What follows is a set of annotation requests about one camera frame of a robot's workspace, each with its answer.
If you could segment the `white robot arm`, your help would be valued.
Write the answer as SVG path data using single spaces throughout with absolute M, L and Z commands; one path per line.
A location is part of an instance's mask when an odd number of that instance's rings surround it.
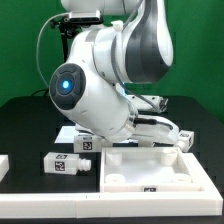
M 155 83 L 169 70 L 173 46 L 164 0 L 138 0 L 137 17 L 76 36 L 70 55 L 53 74 L 49 93 L 68 119 L 110 142 L 136 139 L 173 144 L 179 128 L 141 115 L 118 84 Z

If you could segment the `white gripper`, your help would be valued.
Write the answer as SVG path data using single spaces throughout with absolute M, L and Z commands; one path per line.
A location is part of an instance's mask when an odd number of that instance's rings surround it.
M 173 145 L 178 138 L 179 127 L 170 120 L 157 116 L 155 109 L 134 95 L 126 98 L 137 108 L 139 115 L 131 139 Z

